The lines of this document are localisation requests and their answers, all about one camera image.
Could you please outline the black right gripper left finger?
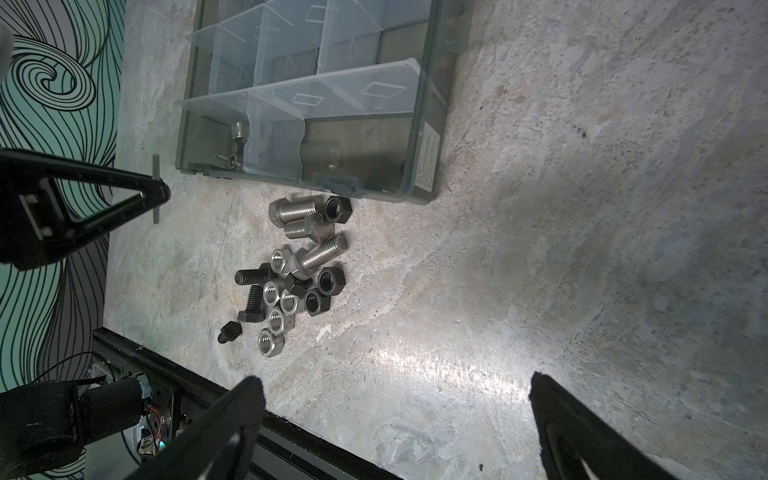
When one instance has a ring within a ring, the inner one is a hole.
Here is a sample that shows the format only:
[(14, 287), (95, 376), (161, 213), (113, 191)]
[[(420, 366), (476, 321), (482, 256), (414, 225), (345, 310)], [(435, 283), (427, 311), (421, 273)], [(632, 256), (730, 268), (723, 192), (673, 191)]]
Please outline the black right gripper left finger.
[(249, 376), (213, 404), (131, 479), (244, 479), (266, 413), (263, 384)]

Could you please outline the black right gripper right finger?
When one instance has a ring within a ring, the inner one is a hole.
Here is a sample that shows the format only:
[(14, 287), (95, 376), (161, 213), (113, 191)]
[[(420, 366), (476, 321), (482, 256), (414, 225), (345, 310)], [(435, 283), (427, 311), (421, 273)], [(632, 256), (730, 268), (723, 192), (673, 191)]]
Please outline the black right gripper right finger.
[(549, 479), (672, 479), (551, 376), (536, 372), (529, 400)]

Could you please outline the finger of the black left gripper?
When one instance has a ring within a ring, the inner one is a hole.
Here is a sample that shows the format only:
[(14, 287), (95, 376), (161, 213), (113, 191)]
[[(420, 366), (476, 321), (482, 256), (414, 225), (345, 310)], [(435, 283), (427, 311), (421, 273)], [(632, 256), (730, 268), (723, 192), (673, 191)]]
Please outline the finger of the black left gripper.
[(110, 166), (1, 151), (1, 262), (54, 264), (153, 210), (154, 181)]

